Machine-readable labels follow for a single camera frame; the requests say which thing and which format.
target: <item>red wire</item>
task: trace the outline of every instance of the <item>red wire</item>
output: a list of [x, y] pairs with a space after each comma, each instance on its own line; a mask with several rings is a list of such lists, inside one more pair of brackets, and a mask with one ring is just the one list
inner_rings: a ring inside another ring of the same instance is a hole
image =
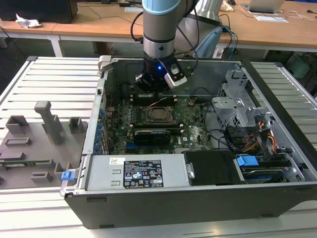
[[247, 138], [247, 145], [249, 144], [249, 139], [251, 139], [251, 137], [254, 136], [253, 134], [249, 135]]

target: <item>computer case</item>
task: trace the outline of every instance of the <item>computer case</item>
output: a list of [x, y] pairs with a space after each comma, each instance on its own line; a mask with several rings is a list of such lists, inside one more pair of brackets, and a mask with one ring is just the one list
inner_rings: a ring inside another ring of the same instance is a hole
[[17, 13], [26, 19], [71, 23], [77, 14], [76, 0], [1, 0], [2, 21], [15, 20]]

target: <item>green circuit board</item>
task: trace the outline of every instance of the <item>green circuit board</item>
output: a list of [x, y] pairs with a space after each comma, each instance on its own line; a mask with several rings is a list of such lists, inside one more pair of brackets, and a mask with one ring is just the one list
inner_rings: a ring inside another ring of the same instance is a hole
[[111, 154], [178, 154], [185, 150], [210, 150], [212, 143], [208, 140], [207, 132], [202, 123], [202, 104], [188, 106], [192, 100], [189, 97], [178, 98], [174, 106], [169, 106], [173, 122], [183, 123], [182, 133], [172, 134], [170, 143], [164, 146], [137, 146], [133, 140], [133, 130], [130, 123], [142, 124], [147, 118], [148, 107], [136, 107], [129, 101], [114, 105], [111, 117], [108, 117], [108, 127], [112, 135]]

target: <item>motherboard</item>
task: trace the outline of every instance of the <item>motherboard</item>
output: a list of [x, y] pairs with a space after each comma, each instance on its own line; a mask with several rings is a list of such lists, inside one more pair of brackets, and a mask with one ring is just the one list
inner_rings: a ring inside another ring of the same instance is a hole
[[211, 150], [204, 127], [205, 103], [191, 97], [120, 100], [107, 112], [111, 135], [109, 152], [122, 154], [180, 154], [187, 150]]

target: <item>barcode sticker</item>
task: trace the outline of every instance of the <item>barcode sticker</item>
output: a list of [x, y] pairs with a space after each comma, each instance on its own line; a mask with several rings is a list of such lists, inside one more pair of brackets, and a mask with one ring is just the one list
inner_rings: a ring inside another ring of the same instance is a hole
[[125, 161], [125, 158], [110, 158], [110, 165], [123, 165]]

